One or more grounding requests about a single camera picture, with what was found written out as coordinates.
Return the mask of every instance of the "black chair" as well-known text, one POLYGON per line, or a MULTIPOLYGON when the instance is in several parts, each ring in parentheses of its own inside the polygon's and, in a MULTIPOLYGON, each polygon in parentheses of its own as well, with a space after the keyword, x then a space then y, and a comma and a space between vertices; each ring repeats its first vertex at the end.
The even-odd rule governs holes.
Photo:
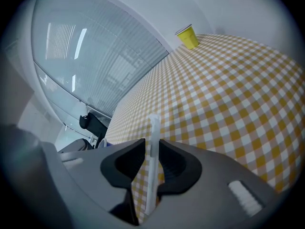
POLYGON ((98 137, 95 147, 99 146, 99 143, 105 137, 107 127, 99 121, 98 118, 92 113, 88 113, 86 116, 80 116, 80 126, 82 129, 87 129, 95 136, 98 137))

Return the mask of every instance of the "white plastic strip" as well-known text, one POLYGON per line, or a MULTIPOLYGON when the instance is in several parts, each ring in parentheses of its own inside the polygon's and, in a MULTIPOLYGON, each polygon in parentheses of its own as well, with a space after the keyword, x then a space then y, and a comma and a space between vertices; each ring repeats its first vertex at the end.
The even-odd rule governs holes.
POLYGON ((151 153, 148 169, 148 187, 146 197, 145 214, 150 215, 156 208, 157 187, 158 187, 158 163, 159 163, 159 141, 161 118, 157 114, 150 114, 152 124, 151 153))
POLYGON ((234 193, 248 216, 255 215, 263 208, 240 181, 233 181, 228 187, 234 193))

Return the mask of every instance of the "yellow and white checkered tablecloth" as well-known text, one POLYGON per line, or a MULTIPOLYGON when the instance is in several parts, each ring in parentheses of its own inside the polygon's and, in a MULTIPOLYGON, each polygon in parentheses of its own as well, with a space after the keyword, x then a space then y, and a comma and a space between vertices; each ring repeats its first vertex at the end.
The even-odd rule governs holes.
MULTIPOLYGON (((117 144, 146 138, 150 113, 159 114, 161 139, 235 159, 278 192, 300 173, 305 138, 305 75, 294 60, 263 44, 228 35, 198 35, 180 46, 119 102, 106 138, 117 144)), ((159 179, 163 182, 162 167, 159 179)), ((144 219, 145 160, 132 183, 144 219)))

